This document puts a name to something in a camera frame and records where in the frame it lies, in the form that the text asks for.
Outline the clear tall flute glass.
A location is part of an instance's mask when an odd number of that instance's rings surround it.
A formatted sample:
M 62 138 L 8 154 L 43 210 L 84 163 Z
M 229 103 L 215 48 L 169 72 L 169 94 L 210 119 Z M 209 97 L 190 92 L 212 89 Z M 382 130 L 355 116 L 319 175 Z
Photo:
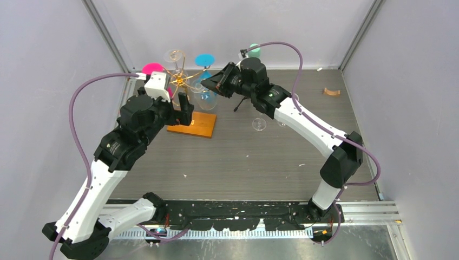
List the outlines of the clear tall flute glass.
M 267 126 L 267 122 L 263 118 L 255 118 L 252 121 L 253 129 L 258 131 L 258 132 L 261 132 L 261 131 L 265 130 L 266 126 Z

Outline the clear patterned tumbler glass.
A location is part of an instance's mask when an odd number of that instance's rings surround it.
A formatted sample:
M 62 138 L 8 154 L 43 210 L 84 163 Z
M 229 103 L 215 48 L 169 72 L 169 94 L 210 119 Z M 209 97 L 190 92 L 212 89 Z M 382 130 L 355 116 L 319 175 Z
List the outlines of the clear patterned tumbler glass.
M 201 81 L 200 79 L 193 81 L 191 84 L 191 91 L 193 92 L 194 99 L 198 106 L 204 111 L 210 111 L 217 105 L 217 95 L 204 87 Z

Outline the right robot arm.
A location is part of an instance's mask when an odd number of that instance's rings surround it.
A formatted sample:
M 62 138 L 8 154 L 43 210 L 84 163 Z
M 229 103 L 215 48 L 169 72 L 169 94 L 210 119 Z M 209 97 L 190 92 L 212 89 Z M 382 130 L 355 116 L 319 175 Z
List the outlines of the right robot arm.
M 354 146 L 362 144 L 362 137 L 357 132 L 346 134 L 308 111 L 292 93 L 270 82 L 265 65 L 256 57 L 230 62 L 201 84 L 226 98 L 239 94 L 249 99 L 257 111 L 296 131 L 326 158 L 308 208 L 315 222 L 327 219 L 346 181 L 362 164 L 363 152 Z

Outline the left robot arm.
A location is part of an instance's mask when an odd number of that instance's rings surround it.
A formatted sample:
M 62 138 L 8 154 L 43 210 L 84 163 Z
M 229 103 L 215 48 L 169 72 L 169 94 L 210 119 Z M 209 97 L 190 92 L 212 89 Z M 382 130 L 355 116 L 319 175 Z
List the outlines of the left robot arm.
M 178 98 L 180 108 L 174 109 L 167 96 L 155 97 L 140 89 L 121 107 L 117 126 L 101 139 L 77 197 L 58 221 L 43 227 L 43 234 L 61 245 L 66 258 L 95 259 L 114 237 L 132 226 L 165 220 L 166 203 L 152 192 L 106 217 L 101 210 L 163 127 L 191 124 L 194 106 L 185 93 Z

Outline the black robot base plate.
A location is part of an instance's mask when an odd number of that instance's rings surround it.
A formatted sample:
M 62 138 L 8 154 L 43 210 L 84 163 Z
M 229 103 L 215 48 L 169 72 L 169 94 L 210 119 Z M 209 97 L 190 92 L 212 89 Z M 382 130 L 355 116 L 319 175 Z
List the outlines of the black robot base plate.
M 266 231 L 303 230 L 313 224 L 336 224 L 342 208 L 312 210 L 300 201 L 167 200 L 152 220 L 141 224 L 168 225 L 172 230 Z

